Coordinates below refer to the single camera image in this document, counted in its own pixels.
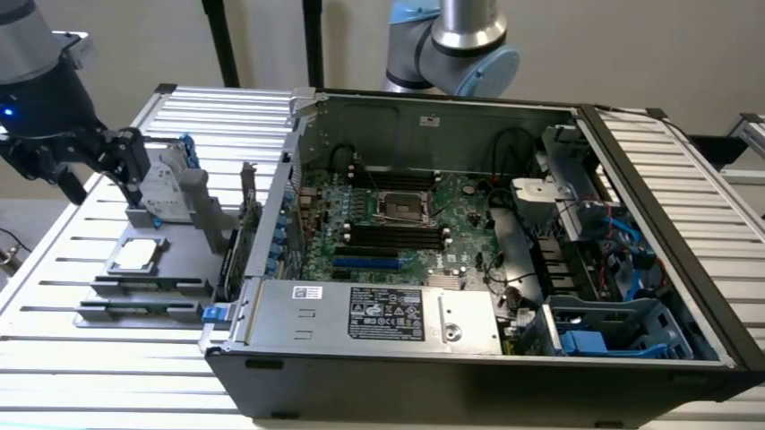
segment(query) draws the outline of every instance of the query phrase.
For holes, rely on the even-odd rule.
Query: robotic arm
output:
[[[496,0],[396,0],[384,89],[498,97],[518,71]]]
[[[69,165],[85,163],[139,205],[149,167],[141,132],[113,132],[97,120],[75,59],[33,0],[0,3],[0,125],[0,155],[22,177],[60,186],[81,204],[87,193]]]

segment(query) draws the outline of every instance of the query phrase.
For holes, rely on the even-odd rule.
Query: motherboard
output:
[[[302,279],[486,290],[484,266],[496,262],[498,246],[480,181],[438,173],[307,172]]]

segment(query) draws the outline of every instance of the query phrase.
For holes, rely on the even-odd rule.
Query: white wall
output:
[[[37,0],[56,29],[88,31],[81,72],[97,112],[129,123],[160,82],[221,84],[199,0]],[[380,88],[392,0],[326,0],[326,84]],[[719,133],[765,112],[765,1],[499,0],[520,52],[514,99],[662,107],[689,130]],[[245,86],[307,84],[302,0],[225,0]],[[0,167],[0,196],[59,196]]]
[[[161,82],[223,84],[200,1],[36,1],[55,30],[85,31],[93,38],[96,55],[80,77],[108,126],[131,124]],[[64,199],[56,187],[26,181],[4,161],[0,184],[0,197]]]
[[[391,1],[326,1],[327,84],[378,89]],[[698,133],[765,112],[762,0],[498,1],[520,52],[506,98],[661,107]]]

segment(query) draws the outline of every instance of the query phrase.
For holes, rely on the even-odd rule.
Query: blue latch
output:
[[[561,335],[561,343],[563,344],[563,352],[569,356],[661,358],[667,352],[665,343],[659,343],[643,350],[609,351],[599,331],[570,330]]]
[[[201,322],[205,324],[229,323],[228,311],[231,310],[229,304],[217,304],[204,308],[201,313]]]

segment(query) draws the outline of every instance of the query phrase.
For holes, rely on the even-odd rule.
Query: black pole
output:
[[[240,88],[223,0],[201,0],[201,8],[211,24],[212,43],[215,44],[215,54],[217,54],[223,85],[231,88]]]
[[[323,0],[303,0],[308,85],[315,88],[324,87],[324,46],[322,42],[323,2]]]

